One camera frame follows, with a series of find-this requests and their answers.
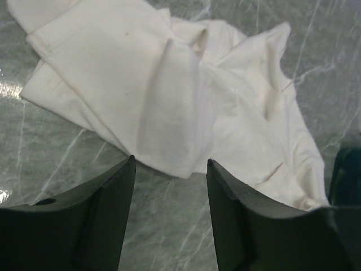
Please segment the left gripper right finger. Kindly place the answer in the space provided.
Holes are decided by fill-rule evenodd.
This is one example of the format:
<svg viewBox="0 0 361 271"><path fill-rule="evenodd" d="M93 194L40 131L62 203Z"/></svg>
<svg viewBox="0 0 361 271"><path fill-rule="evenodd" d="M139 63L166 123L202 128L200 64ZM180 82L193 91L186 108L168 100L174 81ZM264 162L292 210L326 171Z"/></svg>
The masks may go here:
<svg viewBox="0 0 361 271"><path fill-rule="evenodd" d="M219 270L359 270L360 208L302 211L241 182L215 160L207 188Z"/></svg>

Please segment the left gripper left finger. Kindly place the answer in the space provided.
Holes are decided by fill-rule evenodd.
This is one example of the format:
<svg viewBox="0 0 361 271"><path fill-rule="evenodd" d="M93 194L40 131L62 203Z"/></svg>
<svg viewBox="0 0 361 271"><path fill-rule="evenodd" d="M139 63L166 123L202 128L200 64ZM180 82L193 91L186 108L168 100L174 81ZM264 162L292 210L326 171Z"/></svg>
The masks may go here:
<svg viewBox="0 0 361 271"><path fill-rule="evenodd" d="M1 269L117 270L135 173L131 156L34 205L1 208Z"/></svg>

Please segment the white t shirt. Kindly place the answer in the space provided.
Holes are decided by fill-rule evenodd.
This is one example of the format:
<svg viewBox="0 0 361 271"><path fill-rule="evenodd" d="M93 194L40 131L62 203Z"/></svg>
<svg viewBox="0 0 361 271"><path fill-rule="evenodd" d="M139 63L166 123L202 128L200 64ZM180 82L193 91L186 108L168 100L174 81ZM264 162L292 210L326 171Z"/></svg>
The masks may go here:
<svg viewBox="0 0 361 271"><path fill-rule="evenodd" d="M288 206L328 204L324 162L280 68L290 25L246 36L146 1L8 1L40 56L21 96L168 175L214 159Z"/></svg>

